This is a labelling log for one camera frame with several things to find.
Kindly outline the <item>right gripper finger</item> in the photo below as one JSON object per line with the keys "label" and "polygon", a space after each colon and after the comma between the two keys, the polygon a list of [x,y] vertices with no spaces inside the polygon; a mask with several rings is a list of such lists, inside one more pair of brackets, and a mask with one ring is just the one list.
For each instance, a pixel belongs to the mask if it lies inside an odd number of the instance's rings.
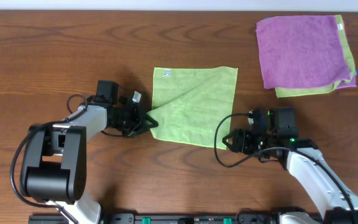
{"label": "right gripper finger", "polygon": [[237,151],[237,144],[229,139],[228,142],[222,142],[230,151]]}
{"label": "right gripper finger", "polygon": [[228,142],[229,139],[232,139],[233,142],[236,142],[239,137],[240,130],[235,129],[231,131],[228,135],[222,138],[222,142]]}

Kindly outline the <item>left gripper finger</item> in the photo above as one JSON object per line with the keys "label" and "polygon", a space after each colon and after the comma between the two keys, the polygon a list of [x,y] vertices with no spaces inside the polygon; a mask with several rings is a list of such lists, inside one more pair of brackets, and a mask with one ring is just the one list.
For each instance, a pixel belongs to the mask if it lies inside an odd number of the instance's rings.
{"label": "left gripper finger", "polygon": [[158,126],[158,124],[140,124],[140,125],[134,127],[133,129],[131,129],[130,131],[128,131],[126,134],[126,137],[134,138],[144,132],[149,131],[152,128],[156,128],[157,126]]}
{"label": "left gripper finger", "polygon": [[158,126],[158,122],[147,113],[144,115],[144,120],[144,126]]}

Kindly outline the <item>green microfiber cloth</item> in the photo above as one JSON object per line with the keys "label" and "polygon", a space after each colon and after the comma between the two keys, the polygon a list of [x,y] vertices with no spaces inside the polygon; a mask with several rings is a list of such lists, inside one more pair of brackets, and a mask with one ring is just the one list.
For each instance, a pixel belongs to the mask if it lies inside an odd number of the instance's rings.
{"label": "green microfiber cloth", "polygon": [[237,68],[154,68],[152,109],[158,122],[152,136],[161,141],[216,147],[225,150],[214,137],[230,131]]}

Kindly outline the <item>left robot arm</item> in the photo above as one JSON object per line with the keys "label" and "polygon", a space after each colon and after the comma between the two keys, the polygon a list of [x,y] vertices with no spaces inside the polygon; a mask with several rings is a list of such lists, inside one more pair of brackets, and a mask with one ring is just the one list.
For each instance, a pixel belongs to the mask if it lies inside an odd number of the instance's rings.
{"label": "left robot arm", "polygon": [[133,138],[158,126],[135,92],[116,108],[115,90],[84,97],[76,112],[60,121],[33,124],[14,154],[10,182],[17,198],[38,208],[54,208],[70,223],[114,223],[86,191],[87,142],[107,128]]}

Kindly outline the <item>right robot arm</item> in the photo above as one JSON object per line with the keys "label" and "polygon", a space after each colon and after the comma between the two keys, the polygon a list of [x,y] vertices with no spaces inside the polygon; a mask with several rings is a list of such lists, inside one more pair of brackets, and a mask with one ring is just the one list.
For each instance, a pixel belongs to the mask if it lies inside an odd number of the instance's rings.
{"label": "right robot arm", "polygon": [[329,167],[316,143],[299,137],[293,108],[259,108],[244,116],[250,128],[222,138],[231,152],[245,155],[234,166],[252,158],[277,162],[306,190],[323,223],[358,223],[358,196]]}

